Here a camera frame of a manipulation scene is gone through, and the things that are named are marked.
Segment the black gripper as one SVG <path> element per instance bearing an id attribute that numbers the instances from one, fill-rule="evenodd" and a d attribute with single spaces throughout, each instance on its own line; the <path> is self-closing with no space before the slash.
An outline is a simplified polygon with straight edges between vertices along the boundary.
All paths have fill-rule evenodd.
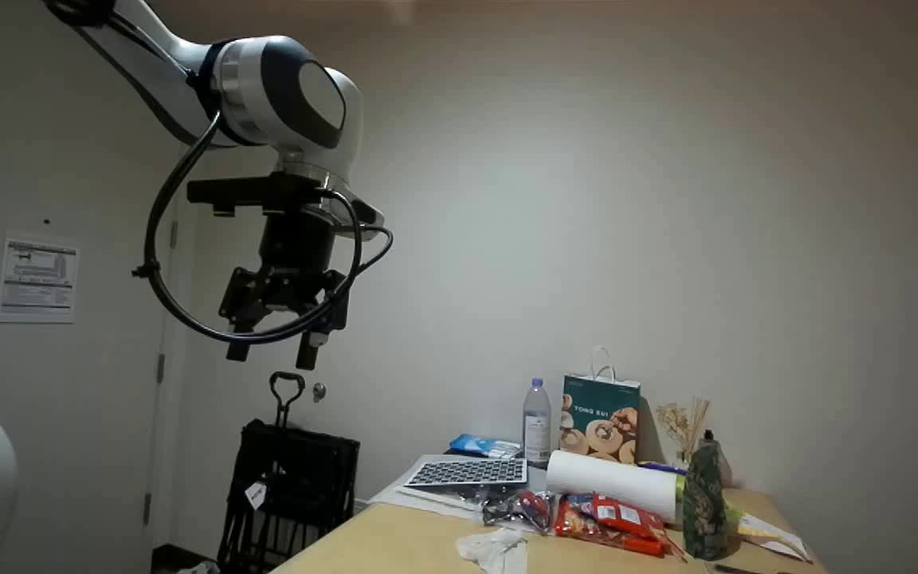
<path id="1" fill-rule="evenodd" d="M 316 370 L 321 346 L 343 324 L 348 303 L 335 296 L 343 280 L 330 270 L 335 227 L 316 215 L 270 215 L 261 233 L 261 266 L 235 267 L 219 299 L 219 317 L 234 333 L 252 334 L 270 313 L 305 317 L 328 296 L 328 308 L 301 334 L 296 370 Z M 226 362 L 245 362 L 252 346 L 234 342 Z"/>

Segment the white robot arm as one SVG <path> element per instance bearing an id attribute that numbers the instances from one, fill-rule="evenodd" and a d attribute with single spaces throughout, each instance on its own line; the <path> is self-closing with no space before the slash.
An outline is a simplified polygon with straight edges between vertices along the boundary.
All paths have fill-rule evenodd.
<path id="1" fill-rule="evenodd" d="M 348 324 L 348 296 L 371 267 L 364 242 L 383 215 L 349 193 L 359 90 L 289 35 L 187 43 L 145 0 L 42 0 L 91 45 L 187 152 L 167 174 L 133 267 L 187 330 L 226 342 L 229 362 L 255 346 L 301 339 L 296 368 Z M 226 333 L 194 322 L 169 294 L 157 227 L 178 189 L 217 217 L 263 215 L 255 270 L 235 267 L 219 299 Z"/>

